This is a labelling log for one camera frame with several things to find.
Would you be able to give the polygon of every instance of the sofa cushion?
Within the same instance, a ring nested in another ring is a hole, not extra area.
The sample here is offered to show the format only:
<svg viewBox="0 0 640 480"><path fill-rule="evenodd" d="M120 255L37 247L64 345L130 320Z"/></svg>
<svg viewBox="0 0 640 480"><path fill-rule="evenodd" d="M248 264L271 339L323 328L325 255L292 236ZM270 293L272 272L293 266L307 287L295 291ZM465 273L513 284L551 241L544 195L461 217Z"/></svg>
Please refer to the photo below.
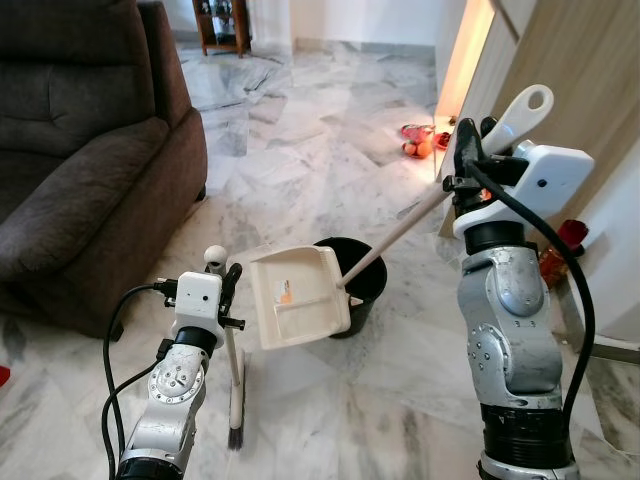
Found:
<svg viewBox="0 0 640 480"><path fill-rule="evenodd" d="M0 224L0 281L63 267L96 234L165 141L158 119L96 137Z"/></svg>
<svg viewBox="0 0 640 480"><path fill-rule="evenodd" d="M67 157L154 113L135 0L0 2L0 149Z"/></svg>
<svg viewBox="0 0 640 480"><path fill-rule="evenodd" d="M63 161L36 153L0 150L0 223Z"/></svg>

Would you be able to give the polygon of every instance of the trash bin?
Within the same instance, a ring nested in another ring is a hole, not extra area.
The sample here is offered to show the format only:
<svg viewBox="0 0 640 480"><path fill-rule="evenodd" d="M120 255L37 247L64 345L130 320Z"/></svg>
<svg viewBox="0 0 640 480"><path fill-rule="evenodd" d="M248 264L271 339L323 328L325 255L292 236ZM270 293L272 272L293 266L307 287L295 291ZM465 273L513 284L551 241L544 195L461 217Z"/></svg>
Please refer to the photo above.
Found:
<svg viewBox="0 0 640 480"><path fill-rule="evenodd" d="M364 257L371 247L353 238L331 237L316 243L319 247L331 247L336 253L342 275ZM348 338L364 327L367 316L373 308L373 302L380 296L387 284L387 267L381 257L376 258L367 268L356 275L345 286L349 295L363 301L360 305L349 305L351 327L349 330L331 335L331 338Z"/></svg>

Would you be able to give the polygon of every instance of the dustpan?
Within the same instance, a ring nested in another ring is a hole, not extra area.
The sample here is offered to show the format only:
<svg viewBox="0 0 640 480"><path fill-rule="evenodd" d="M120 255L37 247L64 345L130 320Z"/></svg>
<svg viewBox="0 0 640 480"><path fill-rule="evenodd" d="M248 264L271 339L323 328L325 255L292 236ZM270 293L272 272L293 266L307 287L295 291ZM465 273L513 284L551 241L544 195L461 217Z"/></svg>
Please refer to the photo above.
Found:
<svg viewBox="0 0 640 480"><path fill-rule="evenodd" d="M260 342L271 350L348 330L349 295L330 247L287 248L250 263Z"/></svg>

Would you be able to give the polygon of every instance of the orange object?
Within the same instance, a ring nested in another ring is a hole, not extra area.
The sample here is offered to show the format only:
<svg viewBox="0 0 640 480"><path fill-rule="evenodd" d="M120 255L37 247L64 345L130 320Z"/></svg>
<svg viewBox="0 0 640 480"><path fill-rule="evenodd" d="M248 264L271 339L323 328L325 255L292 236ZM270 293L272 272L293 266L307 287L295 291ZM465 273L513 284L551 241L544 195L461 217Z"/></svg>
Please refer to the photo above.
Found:
<svg viewBox="0 0 640 480"><path fill-rule="evenodd" d="M553 247L547 248L540 255L540 275L549 289L553 288L567 274L565 267L564 258Z"/></svg>
<svg viewBox="0 0 640 480"><path fill-rule="evenodd" d="M407 142L402 144L402 150L410 157L413 157L416 154L417 147L415 143Z"/></svg>
<svg viewBox="0 0 640 480"><path fill-rule="evenodd" d="M411 158L427 158L427 156L433 151L430 142L413 143L407 142L402 144L402 150Z"/></svg>
<svg viewBox="0 0 640 480"><path fill-rule="evenodd" d="M431 143L429 142L419 143L418 147L416 148L416 157L427 158L427 155L429 155L432 151L433 149L431 148Z"/></svg>

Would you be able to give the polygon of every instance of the red shoe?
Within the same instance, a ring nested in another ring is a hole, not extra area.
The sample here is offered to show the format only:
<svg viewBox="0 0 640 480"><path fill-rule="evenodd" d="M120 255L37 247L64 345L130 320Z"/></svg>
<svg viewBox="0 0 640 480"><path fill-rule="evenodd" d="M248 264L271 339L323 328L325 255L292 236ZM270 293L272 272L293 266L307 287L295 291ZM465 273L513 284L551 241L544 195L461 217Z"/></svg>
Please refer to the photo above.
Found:
<svg viewBox="0 0 640 480"><path fill-rule="evenodd" d="M433 136L433 142L436 144L436 148L440 150L446 150L449 146L449 140L451 139L451 134L447 132L436 133Z"/></svg>
<svg viewBox="0 0 640 480"><path fill-rule="evenodd" d="M11 371L7 367L0 366L0 387L9 381Z"/></svg>
<svg viewBox="0 0 640 480"><path fill-rule="evenodd" d="M407 140L411 140L413 143L424 143L427 141L427 137L435 131L435 125L415 125L408 124L400 129L400 133Z"/></svg>

